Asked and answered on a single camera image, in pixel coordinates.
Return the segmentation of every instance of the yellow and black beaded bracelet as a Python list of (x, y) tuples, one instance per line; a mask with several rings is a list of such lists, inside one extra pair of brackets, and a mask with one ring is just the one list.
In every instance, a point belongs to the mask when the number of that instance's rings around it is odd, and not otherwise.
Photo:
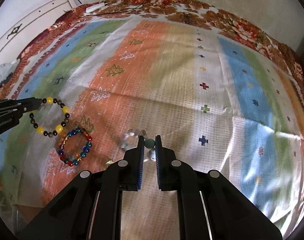
[(30, 113), (29, 117), (31, 118), (30, 123), (33, 124), (33, 127), (36, 129), (36, 131), (40, 134), (43, 134), (44, 136), (49, 136), (50, 138), (52, 136), (58, 135), (58, 133), (61, 133), (63, 131), (63, 127), (69, 122), (70, 114), (69, 114), (69, 108), (65, 106), (64, 103), (62, 103), (61, 100), (57, 100), (56, 98), (47, 97), (42, 99), (42, 103), (44, 104), (58, 104), (61, 108), (63, 113), (65, 114), (65, 120), (61, 122), (61, 124), (57, 125), (56, 129), (53, 132), (47, 132), (44, 130), (42, 126), (39, 126), (35, 120), (34, 120), (34, 114)]

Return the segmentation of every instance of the yellow bead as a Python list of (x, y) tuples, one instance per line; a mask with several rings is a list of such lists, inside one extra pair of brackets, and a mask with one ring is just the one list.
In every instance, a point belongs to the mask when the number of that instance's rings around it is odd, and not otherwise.
[(62, 132), (63, 131), (63, 127), (62, 127), (62, 125), (57, 125), (57, 127), (56, 127), (56, 131), (58, 132), (58, 133), (60, 133), (60, 132)]
[(62, 111), (63, 111), (64, 113), (68, 113), (68, 112), (69, 112), (69, 108), (68, 108), (67, 106), (64, 106), (64, 107), (62, 108)]
[(52, 97), (47, 97), (47, 103), (52, 104), (53, 103), (53, 98)]
[(42, 127), (42, 126), (39, 126), (39, 127), (37, 128), (37, 132), (38, 132), (39, 134), (43, 134), (43, 132), (44, 132), (43, 127)]

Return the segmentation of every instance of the beaded bracelet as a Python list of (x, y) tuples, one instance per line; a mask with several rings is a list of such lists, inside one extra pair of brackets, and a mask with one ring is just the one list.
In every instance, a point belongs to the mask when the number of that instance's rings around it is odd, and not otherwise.
[(56, 135), (58, 135), (58, 133), (61, 133), (63, 131), (63, 127), (65, 127), (65, 125), (69, 122), (69, 117), (70, 117), (70, 114), (68, 113), (69, 108), (67, 106), (65, 106), (65, 104), (62, 103), (61, 100), (57, 100), (56, 98), (52, 98), (52, 97), (43, 98), (42, 103), (44, 103), (44, 104), (46, 104), (46, 103), (56, 104), (57, 103), (62, 108), (62, 111), (65, 114), (65, 120), (63, 122), (61, 122), (61, 124), (57, 125), (56, 129), (53, 132), (47, 132), (44, 130), (44, 128), (42, 126), (39, 126), (35, 122), (34, 114), (30, 113), (30, 115), (29, 115), (29, 117), (31, 118), (30, 123), (33, 124), (33, 127), (36, 129), (36, 131), (40, 134), (43, 134), (44, 136), (49, 136), (51, 138), (52, 136), (56, 136)]
[[(83, 135), (85, 136), (87, 142), (86, 142), (85, 146), (83, 147), (82, 152), (80, 152), (80, 155), (77, 155), (76, 158), (73, 156), (71, 158), (71, 160), (69, 160), (67, 158), (67, 156), (65, 155), (64, 151), (63, 151), (64, 145), (67, 143), (67, 140), (72, 135), (76, 135), (77, 133), (83, 133)], [(77, 127), (75, 130), (72, 130), (71, 132), (68, 132), (67, 136), (63, 139), (62, 144), (59, 145), (58, 154), (60, 156), (60, 160), (63, 161), (64, 163), (68, 164), (71, 167), (73, 165), (78, 165), (79, 161), (82, 158), (85, 158), (86, 154), (90, 151), (90, 148), (92, 147), (91, 141), (92, 141), (92, 137), (89, 135), (89, 133), (84, 128), (81, 129), (81, 128)]]

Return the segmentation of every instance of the white plastic object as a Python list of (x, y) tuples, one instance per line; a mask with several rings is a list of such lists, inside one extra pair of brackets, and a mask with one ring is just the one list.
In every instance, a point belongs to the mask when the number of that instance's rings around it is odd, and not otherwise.
[(103, 2), (99, 3), (99, 4), (95, 4), (93, 6), (90, 6), (90, 7), (86, 8), (85, 12), (90, 13), (90, 12), (93, 12), (97, 9), (103, 8), (104, 6), (105, 6), (105, 3), (103, 3)]

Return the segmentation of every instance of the red cross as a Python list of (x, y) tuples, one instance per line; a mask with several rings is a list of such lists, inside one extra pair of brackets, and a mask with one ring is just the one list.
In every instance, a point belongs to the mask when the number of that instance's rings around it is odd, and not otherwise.
[(203, 87), (203, 89), (207, 89), (207, 88), (209, 88), (209, 86), (208, 85), (206, 85), (205, 83), (202, 83), (202, 84), (200, 84), (200, 87)]

